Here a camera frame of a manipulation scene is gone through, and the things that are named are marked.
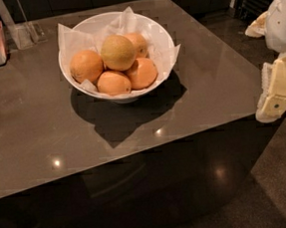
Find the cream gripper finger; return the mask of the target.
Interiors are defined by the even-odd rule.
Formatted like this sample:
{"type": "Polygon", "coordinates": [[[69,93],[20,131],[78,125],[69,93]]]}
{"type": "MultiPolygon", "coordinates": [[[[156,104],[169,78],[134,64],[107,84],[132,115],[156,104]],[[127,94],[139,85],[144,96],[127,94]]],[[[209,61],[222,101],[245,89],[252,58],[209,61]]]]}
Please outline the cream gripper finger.
{"type": "Polygon", "coordinates": [[[264,11],[257,19],[251,23],[245,31],[245,35],[251,38],[264,37],[266,32],[267,11],[264,11]]]}
{"type": "Polygon", "coordinates": [[[261,71],[263,93],[257,104],[256,119],[269,123],[286,112],[286,53],[273,64],[264,63],[261,71]]]}

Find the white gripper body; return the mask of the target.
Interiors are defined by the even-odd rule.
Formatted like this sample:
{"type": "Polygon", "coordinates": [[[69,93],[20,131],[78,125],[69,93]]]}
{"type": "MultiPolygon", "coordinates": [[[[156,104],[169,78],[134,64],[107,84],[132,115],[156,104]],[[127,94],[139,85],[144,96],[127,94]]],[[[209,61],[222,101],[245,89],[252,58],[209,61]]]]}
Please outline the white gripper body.
{"type": "Polygon", "coordinates": [[[286,53],[286,0],[274,0],[267,10],[265,40],[269,49],[286,53]]]}

